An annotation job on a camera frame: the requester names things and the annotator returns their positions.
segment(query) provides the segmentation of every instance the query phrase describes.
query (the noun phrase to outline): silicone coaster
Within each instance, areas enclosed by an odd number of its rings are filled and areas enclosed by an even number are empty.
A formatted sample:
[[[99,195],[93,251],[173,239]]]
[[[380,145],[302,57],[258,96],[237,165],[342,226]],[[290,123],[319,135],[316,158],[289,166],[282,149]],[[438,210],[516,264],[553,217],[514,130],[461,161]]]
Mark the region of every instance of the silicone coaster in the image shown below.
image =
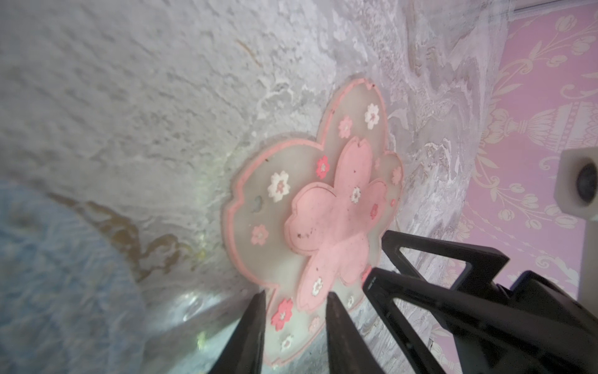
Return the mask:
[[[363,300],[402,190],[387,134],[380,91],[357,79],[328,105],[317,142],[274,145],[233,183],[224,240],[238,270],[269,291],[266,364],[286,364],[311,343],[329,291],[349,310]]]

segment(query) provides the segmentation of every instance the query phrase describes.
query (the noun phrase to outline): pink wallpaper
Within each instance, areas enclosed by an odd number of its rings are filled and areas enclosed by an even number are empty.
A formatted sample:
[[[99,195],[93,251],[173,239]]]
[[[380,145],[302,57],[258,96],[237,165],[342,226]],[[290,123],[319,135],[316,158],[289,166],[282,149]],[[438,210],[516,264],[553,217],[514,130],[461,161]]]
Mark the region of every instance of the pink wallpaper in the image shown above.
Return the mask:
[[[525,270],[577,294],[582,220],[553,193],[561,151],[598,145],[598,4],[520,19],[509,26],[487,129],[455,240],[511,258],[495,279],[510,287]],[[444,285],[464,267],[451,261]],[[432,353],[461,373],[450,334],[436,325]]]

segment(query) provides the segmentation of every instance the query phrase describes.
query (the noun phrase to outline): blue fabric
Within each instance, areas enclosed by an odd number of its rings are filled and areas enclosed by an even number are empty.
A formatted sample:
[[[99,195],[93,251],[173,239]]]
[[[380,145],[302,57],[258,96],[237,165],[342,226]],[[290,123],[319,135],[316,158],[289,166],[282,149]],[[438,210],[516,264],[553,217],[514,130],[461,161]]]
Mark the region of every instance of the blue fabric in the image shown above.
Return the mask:
[[[76,213],[0,181],[0,373],[136,373],[145,306]]]

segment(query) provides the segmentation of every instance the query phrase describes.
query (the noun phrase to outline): pink flower coaster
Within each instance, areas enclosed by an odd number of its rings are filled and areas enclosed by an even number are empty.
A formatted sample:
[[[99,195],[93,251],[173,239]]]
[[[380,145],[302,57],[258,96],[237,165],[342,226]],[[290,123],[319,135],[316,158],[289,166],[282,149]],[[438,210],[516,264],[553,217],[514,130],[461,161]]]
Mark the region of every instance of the pink flower coaster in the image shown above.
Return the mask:
[[[312,342],[329,291],[350,310],[363,300],[402,191],[387,134],[378,88],[357,79],[329,104],[317,142],[276,144],[234,182],[224,241],[238,270],[269,290],[266,364],[289,363]]]

